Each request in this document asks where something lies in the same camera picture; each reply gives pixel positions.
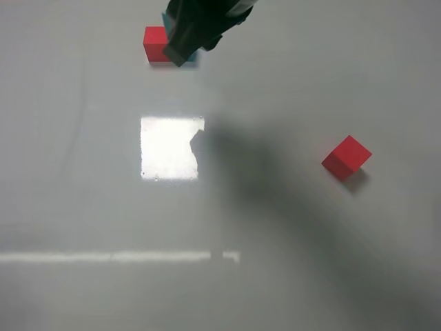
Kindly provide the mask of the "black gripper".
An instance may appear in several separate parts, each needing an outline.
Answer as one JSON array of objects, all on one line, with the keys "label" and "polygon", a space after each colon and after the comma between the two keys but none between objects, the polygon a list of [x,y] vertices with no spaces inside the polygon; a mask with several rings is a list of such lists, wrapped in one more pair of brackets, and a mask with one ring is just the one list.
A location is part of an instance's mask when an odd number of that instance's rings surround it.
[{"label": "black gripper", "polygon": [[163,54],[176,67],[190,62],[198,49],[210,51],[223,33],[243,23],[255,1],[169,1],[163,12],[168,42]]}]

